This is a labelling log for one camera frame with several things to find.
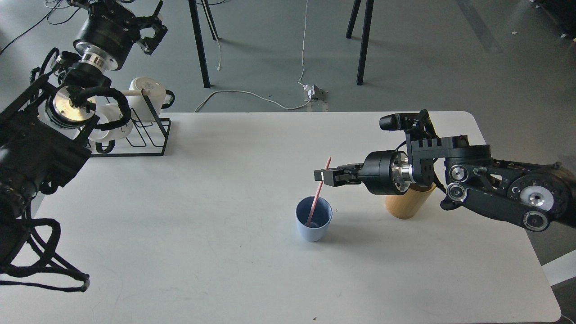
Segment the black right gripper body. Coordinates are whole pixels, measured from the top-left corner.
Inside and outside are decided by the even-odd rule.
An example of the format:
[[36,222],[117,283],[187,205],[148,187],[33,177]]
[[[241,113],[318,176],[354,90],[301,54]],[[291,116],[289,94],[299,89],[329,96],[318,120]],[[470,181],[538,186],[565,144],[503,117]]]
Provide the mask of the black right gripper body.
[[369,153],[359,180],[375,195],[403,195],[415,183],[407,154],[396,150]]

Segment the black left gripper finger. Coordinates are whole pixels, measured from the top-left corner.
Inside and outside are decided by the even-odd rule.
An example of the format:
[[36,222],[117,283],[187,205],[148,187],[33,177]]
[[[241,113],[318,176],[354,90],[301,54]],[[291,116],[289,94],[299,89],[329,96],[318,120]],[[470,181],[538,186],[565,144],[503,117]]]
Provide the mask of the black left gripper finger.
[[167,26],[160,13],[147,17],[138,17],[136,26],[140,31],[140,38],[136,41],[143,53],[152,55],[167,34]]

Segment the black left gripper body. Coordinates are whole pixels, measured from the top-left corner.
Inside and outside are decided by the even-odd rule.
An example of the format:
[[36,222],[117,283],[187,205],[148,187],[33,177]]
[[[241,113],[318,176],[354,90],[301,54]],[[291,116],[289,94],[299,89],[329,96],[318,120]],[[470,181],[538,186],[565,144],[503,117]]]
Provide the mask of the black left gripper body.
[[99,71],[121,69],[138,39],[135,14],[115,0],[75,0],[73,6],[88,12],[73,43],[80,62]]

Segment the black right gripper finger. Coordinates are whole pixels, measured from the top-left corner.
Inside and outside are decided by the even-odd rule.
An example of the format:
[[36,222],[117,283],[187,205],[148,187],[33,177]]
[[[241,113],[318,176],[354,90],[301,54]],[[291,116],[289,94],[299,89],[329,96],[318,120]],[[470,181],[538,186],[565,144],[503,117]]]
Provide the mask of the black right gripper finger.
[[339,187],[346,185],[360,185],[362,181],[350,170],[321,169],[314,170],[314,179],[323,182],[325,186]]

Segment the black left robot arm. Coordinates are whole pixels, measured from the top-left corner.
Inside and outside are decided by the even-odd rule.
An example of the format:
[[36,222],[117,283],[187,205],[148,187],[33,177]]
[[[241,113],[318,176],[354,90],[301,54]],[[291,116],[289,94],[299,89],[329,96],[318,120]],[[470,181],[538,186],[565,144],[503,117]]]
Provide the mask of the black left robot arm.
[[159,1],[150,16],[137,17],[117,0],[70,0],[88,18],[74,41],[74,52],[53,48],[31,71],[29,87],[1,113],[1,273],[14,278],[36,274],[66,275],[81,286],[27,286],[65,293],[84,292],[89,275],[64,260],[56,247],[60,224],[34,219],[32,201],[68,184],[92,156],[89,136],[115,131],[144,115],[128,104],[136,95],[160,128],[165,149],[171,128],[160,118],[146,90],[116,90],[107,70],[123,67],[132,46],[152,54],[167,33]]

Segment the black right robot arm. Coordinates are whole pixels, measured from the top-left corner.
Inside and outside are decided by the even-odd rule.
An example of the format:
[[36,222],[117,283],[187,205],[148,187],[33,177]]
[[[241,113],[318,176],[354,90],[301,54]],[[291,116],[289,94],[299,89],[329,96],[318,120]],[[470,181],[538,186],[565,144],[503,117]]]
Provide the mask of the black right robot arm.
[[410,185],[436,185],[440,207],[464,207],[489,219],[532,232],[551,223],[575,226],[575,176],[559,162],[549,165],[493,159],[488,145],[470,145],[466,135],[406,134],[406,151],[369,153],[363,163],[315,170],[327,186],[366,186],[375,195],[407,193]]

